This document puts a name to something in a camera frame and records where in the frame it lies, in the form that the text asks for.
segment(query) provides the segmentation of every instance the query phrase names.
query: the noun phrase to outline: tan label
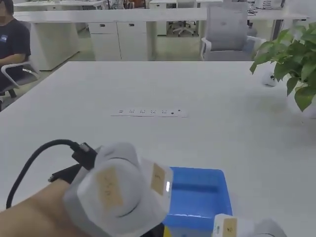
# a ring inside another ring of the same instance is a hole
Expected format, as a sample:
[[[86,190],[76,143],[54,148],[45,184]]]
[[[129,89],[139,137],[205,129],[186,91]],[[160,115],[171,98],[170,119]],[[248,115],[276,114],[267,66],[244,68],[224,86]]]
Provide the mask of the tan label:
[[[236,237],[237,235],[237,219],[227,218],[224,220],[223,237]]]
[[[154,163],[151,188],[161,196],[163,195],[164,190],[164,178],[165,171],[159,165]]]
[[[100,171],[97,174],[97,182],[99,184],[100,200],[106,209],[123,205],[119,181],[114,167]]]

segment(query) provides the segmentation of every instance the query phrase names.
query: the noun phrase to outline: black t-shirt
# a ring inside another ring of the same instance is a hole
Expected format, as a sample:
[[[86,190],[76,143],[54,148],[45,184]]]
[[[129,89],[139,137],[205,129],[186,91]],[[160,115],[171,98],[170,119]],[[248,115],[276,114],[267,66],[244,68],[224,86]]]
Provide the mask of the black t-shirt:
[[[26,58],[31,55],[30,32],[16,19],[0,26],[0,59],[13,54],[25,54]],[[22,70],[22,68],[12,69],[12,71]]]

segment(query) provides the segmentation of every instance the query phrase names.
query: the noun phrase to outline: power strip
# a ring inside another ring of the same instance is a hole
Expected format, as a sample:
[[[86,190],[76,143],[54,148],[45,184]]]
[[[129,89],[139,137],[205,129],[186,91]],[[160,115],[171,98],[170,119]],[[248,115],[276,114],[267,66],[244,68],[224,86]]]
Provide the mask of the power strip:
[[[188,113],[182,109],[148,109],[131,108],[117,110],[111,116],[132,116],[132,117],[178,117],[186,118]]]

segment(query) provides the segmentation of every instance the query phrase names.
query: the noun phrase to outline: white chair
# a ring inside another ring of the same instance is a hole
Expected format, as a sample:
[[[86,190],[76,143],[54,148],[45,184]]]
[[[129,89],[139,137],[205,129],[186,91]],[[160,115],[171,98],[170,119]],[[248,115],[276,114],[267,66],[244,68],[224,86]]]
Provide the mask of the white chair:
[[[258,47],[265,40],[247,36],[247,10],[246,2],[210,4],[200,53],[203,61],[252,61],[247,44],[255,41]]]
[[[195,0],[177,0],[177,8],[193,8],[195,6]],[[195,31],[191,28],[187,27],[190,26],[189,23],[186,21],[182,21],[182,26],[179,28],[174,29],[172,32],[175,33],[179,31],[178,36],[180,36],[184,31],[190,32],[192,36],[194,35]]]
[[[31,29],[31,24],[28,22],[22,22],[30,31]],[[23,67],[23,75],[21,78],[13,80],[13,78],[7,73],[8,68],[15,68],[15,67]],[[40,76],[39,76],[39,71],[34,67],[32,61],[30,58],[28,58],[25,62],[23,63],[16,63],[16,64],[8,64],[4,65],[1,67],[1,72],[5,77],[10,81],[10,84],[4,88],[2,91],[0,91],[0,94],[5,93],[8,91],[10,93],[10,96],[12,98],[16,97],[16,94],[14,92],[14,89],[19,89],[20,86],[26,85],[32,82],[37,81]],[[0,111],[1,111],[1,104],[3,100],[0,99]]]

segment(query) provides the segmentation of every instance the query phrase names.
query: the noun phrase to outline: blue tray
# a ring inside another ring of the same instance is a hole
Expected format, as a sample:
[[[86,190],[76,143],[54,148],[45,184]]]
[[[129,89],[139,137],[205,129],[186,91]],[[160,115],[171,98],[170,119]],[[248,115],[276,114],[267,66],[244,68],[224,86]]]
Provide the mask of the blue tray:
[[[214,217],[232,215],[224,173],[217,169],[172,167],[170,211],[163,221],[169,227],[211,231]]]

